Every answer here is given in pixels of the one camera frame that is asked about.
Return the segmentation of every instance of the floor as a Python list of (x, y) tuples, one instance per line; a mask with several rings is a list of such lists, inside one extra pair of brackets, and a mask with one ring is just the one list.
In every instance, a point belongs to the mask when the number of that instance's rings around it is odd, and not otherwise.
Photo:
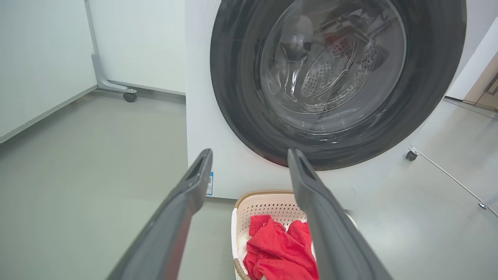
[(481, 108), (479, 106), (474, 106), (472, 104), (467, 104), (462, 101), (457, 101), (457, 100), (452, 100), (449, 98), (443, 99), (446, 102), (449, 102), (451, 104), (455, 104), (457, 106), (463, 107), (465, 109), (469, 109), (470, 111), (476, 112), (478, 114), (481, 114), (483, 116), (486, 116), (488, 118), (492, 118), (498, 121), (498, 112), (491, 111), (489, 109)]
[[(497, 137), (496, 120), (441, 102), (413, 145), (486, 198)], [(94, 93), (40, 121), (0, 145), (0, 279), (105, 279), (186, 169), (181, 99)], [(351, 215), (396, 280), (495, 279), (498, 218), (477, 202), (419, 157)], [(193, 217), (180, 280), (234, 278), (234, 203)]]

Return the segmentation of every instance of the laundry basket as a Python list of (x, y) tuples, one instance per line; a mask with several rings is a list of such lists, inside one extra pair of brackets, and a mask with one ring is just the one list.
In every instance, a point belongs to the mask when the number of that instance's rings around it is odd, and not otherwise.
[(294, 192), (291, 190), (253, 191), (241, 196), (232, 212), (231, 228), (236, 280), (250, 280), (244, 272), (243, 260), (239, 260), (237, 251), (239, 236), (249, 228), (251, 216), (264, 214), (270, 215), (274, 221), (285, 227), (288, 227), (293, 221), (307, 219), (306, 214), (297, 206)]

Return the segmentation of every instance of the front-load washing machine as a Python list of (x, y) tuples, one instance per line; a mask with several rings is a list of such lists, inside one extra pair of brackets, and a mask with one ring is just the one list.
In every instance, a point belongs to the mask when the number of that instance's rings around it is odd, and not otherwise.
[(189, 164), (208, 195), (290, 189), (300, 149), (343, 207), (403, 159), (455, 74), (464, 0), (186, 0)]

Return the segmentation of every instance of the metal stand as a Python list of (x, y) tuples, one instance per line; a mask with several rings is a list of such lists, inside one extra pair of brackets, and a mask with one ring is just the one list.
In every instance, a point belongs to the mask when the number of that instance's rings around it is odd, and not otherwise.
[(93, 53), (92, 53), (92, 62), (94, 65), (95, 76), (97, 78), (97, 87), (106, 90), (120, 91), (124, 92), (123, 98), (128, 102), (133, 102), (136, 99), (136, 90), (129, 89), (128, 87), (117, 85), (109, 82), (102, 70), (102, 65), (100, 63), (99, 49), (97, 47), (97, 40), (95, 39), (95, 31), (93, 27), (92, 21), (92, 13), (90, 12), (90, 4), (88, 0), (85, 0), (85, 8), (87, 10), (87, 18), (88, 18), (88, 26), (90, 28), (90, 36), (92, 37), (93, 44)]
[(477, 200), (479, 200), (479, 206), (481, 206), (482, 208), (484, 209), (490, 209), (491, 212), (493, 212), (496, 216), (498, 216), (498, 214), (493, 210), (491, 209), (489, 206), (487, 205), (484, 205), (482, 203), (482, 199), (480, 199), (478, 196), (476, 196), (473, 192), (471, 192), (466, 186), (464, 186), (462, 183), (460, 183), (457, 179), (455, 179), (451, 174), (449, 174), (448, 172), (446, 172), (446, 170), (444, 170), (442, 167), (440, 167), (439, 165), (437, 165), (435, 162), (433, 162), (431, 159), (429, 159), (428, 157), (426, 157), (423, 153), (421, 153), (419, 150), (415, 149), (412, 145), (410, 145), (410, 147), (408, 147), (408, 149), (410, 149), (410, 151), (406, 154), (406, 158), (410, 161), (414, 161), (418, 155), (421, 155), (422, 157), (424, 157), (426, 160), (428, 160), (430, 163), (432, 163), (434, 166), (436, 166), (437, 168), (439, 168), (439, 170), (441, 170), (442, 172), (444, 172), (446, 175), (448, 175), (450, 178), (452, 178), (455, 182), (457, 182), (462, 188), (464, 188), (466, 191), (468, 191), (472, 196), (474, 196), (475, 198), (477, 198)]
[(498, 202), (498, 193), (495, 193), (495, 195), (492, 198), (488, 198), (486, 199), (486, 201), (479, 203), (479, 206), (483, 207), (484, 209), (487, 209), (488, 205), (491, 205), (496, 202)]

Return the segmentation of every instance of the red cloth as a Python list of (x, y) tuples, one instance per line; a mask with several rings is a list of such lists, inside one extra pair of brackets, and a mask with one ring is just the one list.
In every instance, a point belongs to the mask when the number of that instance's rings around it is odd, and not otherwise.
[(286, 233), (269, 215), (256, 215), (249, 235), (244, 266), (252, 280), (319, 280), (308, 223), (294, 221)]

